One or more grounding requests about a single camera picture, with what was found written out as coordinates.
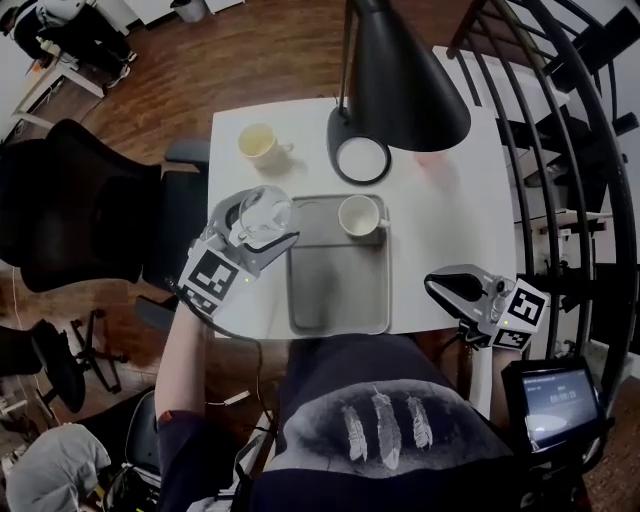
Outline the pink translucent cup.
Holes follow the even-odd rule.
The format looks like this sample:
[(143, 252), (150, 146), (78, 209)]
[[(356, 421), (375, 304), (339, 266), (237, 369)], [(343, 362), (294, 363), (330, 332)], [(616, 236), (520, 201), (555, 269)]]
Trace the pink translucent cup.
[(455, 162), (448, 150), (439, 152), (414, 152), (417, 165), (428, 173), (449, 172), (455, 168)]

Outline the clear glass cup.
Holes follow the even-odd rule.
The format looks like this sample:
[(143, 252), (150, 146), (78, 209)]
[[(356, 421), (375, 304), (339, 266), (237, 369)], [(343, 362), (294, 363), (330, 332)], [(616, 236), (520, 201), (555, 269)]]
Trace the clear glass cup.
[(293, 203), (281, 188), (256, 187), (240, 203), (238, 239), (248, 244), (271, 243), (289, 231), (293, 217)]

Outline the person's left forearm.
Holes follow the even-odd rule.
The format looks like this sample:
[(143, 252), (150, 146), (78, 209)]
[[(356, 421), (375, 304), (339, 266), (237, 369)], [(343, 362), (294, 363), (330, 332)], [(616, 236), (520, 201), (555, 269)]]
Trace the person's left forearm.
[(167, 412), (205, 413), (204, 324), (181, 303), (161, 357), (154, 402), (156, 418)]

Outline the grey plastic tray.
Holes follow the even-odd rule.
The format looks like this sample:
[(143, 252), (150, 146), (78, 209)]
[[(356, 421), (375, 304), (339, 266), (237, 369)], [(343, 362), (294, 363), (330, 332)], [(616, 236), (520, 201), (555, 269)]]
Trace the grey plastic tray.
[(384, 201), (363, 195), (372, 231), (341, 224), (349, 195), (296, 197), (299, 238), (286, 255), (289, 325), (298, 337), (381, 334), (391, 323), (391, 248)]

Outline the black swivel chair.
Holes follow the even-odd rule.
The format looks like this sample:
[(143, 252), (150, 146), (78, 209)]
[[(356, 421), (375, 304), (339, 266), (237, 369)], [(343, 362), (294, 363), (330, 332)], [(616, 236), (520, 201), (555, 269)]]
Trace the black swivel chair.
[(43, 372), (51, 389), (36, 393), (39, 403), (48, 414), (52, 400), (60, 399), (72, 413), (82, 409), (86, 397), (84, 373), (93, 371), (105, 390), (117, 394), (122, 390), (116, 365), (125, 364), (125, 354), (111, 354), (97, 350), (93, 345), (94, 327), (105, 312), (90, 312), (86, 333), (79, 328), (79, 319), (71, 322), (71, 329), (80, 343), (80, 351), (72, 354), (67, 333), (57, 330), (46, 320), (37, 322), (28, 330), (0, 326), (0, 377), (34, 376)]

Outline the person's right forearm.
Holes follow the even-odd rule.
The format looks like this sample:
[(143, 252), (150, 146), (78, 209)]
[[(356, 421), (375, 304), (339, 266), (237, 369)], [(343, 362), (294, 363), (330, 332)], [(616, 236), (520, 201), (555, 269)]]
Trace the person's right forearm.
[(509, 427), (509, 412), (502, 371), (512, 362), (520, 361), (521, 354), (507, 349), (492, 350), (492, 390), (490, 421), (500, 430)]

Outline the black desk lamp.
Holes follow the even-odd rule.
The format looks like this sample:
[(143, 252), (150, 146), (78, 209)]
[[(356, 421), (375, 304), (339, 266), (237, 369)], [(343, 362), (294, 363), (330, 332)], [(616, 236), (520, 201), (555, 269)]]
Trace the black desk lamp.
[[(346, 183), (371, 186), (390, 171), (394, 148), (448, 150), (469, 134), (471, 115), (455, 84), (390, 0), (346, 0), (339, 96), (327, 122), (327, 151)], [(370, 178), (339, 161), (347, 144), (372, 142), (383, 155)]]

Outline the black tablet with screen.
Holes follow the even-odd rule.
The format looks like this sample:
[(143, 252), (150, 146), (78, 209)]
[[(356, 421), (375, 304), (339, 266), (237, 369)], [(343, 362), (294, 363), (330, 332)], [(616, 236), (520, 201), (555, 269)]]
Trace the black tablet with screen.
[(582, 356), (513, 361), (501, 376), (512, 446), (525, 456), (571, 453), (609, 427)]

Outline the grey cloth jacket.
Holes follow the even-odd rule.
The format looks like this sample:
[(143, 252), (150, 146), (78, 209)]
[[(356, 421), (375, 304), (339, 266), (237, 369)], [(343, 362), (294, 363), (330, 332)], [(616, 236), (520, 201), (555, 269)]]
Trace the grey cloth jacket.
[(111, 465), (104, 445), (85, 426), (67, 423), (40, 435), (6, 477), (11, 512), (82, 512), (81, 500)]

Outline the black metal stair railing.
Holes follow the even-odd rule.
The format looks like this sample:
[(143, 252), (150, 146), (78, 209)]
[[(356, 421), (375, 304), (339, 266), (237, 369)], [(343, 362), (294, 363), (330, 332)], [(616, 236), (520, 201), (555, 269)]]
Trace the black metal stair railing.
[[(620, 112), (616, 62), (640, 44), (640, 15), (597, 19), (577, 0), (472, 0), (447, 50), (472, 101), (494, 111), (514, 187), (520, 276), (550, 298), (544, 357), (588, 355), (615, 400), (640, 309), (627, 158), (640, 133)], [(564, 351), (561, 341), (568, 342)]]

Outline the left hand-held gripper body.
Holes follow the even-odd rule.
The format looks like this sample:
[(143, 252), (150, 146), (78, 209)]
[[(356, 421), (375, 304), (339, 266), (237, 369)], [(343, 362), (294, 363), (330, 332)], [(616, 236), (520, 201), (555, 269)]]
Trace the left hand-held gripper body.
[(258, 279), (261, 267), (253, 247), (237, 245), (216, 228), (206, 227), (189, 249), (177, 288), (205, 315), (243, 294)]

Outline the yellow mug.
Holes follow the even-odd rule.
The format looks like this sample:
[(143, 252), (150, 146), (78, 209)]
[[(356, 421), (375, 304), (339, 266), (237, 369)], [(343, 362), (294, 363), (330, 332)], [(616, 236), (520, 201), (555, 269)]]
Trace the yellow mug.
[(282, 143), (268, 124), (255, 123), (240, 133), (237, 146), (242, 156), (255, 168), (272, 169), (293, 151), (293, 143)]

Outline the person's dark feather-print shirt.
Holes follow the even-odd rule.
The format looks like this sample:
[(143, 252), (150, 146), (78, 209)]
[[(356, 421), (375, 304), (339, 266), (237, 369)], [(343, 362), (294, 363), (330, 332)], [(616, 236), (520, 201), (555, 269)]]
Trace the person's dark feather-print shirt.
[[(159, 512), (205, 512), (231, 450), (203, 415), (157, 419)], [(415, 342), (343, 335), (291, 345), (273, 459), (249, 512), (522, 512), (525, 473)]]

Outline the white ceramic mug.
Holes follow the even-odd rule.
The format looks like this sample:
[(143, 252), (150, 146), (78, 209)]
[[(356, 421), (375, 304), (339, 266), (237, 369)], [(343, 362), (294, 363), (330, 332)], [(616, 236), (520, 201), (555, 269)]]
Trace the white ceramic mug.
[(390, 226), (376, 202), (364, 195), (346, 198), (338, 208), (338, 220), (342, 229), (356, 238), (369, 236), (379, 228)]

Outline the white cabinet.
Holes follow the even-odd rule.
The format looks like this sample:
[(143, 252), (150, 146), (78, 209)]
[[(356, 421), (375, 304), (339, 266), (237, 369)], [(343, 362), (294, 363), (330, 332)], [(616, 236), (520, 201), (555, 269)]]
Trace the white cabinet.
[[(127, 36), (129, 34), (129, 27), (138, 22), (142, 23), (146, 28), (151, 28), (157, 22), (164, 21), (169, 16), (177, 15), (170, 8), (171, 1), (172, 0), (87, 0), (87, 3), (104, 15), (114, 28)], [(203, 19), (246, 2), (246, 0), (204, 1), (207, 6), (207, 13)]]

